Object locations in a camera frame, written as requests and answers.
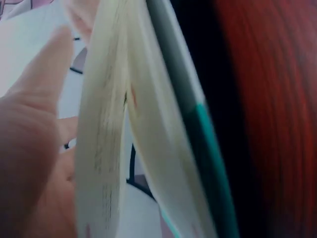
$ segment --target open book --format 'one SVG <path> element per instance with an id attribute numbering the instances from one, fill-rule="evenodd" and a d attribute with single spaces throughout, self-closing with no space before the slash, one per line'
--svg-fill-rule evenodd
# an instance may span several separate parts
<path id="1" fill-rule="evenodd" d="M 116 237 L 128 111 L 149 187 L 174 235 L 216 238 L 183 119 L 191 103 L 179 107 L 145 0 L 101 0 L 84 71 L 75 161 L 78 237 Z"/>

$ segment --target white surface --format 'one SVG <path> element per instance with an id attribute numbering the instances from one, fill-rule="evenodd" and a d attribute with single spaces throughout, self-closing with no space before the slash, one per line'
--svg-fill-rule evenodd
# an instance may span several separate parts
<path id="1" fill-rule="evenodd" d="M 116 238 L 162 238 L 159 206 L 154 200 L 127 184 L 123 204 Z"/>
<path id="2" fill-rule="evenodd" d="M 53 30 L 65 24 L 67 21 L 58 0 L 0 22 L 0 96 L 17 80 L 27 63 L 48 41 Z M 83 48 L 81 41 L 75 42 L 74 56 Z"/>

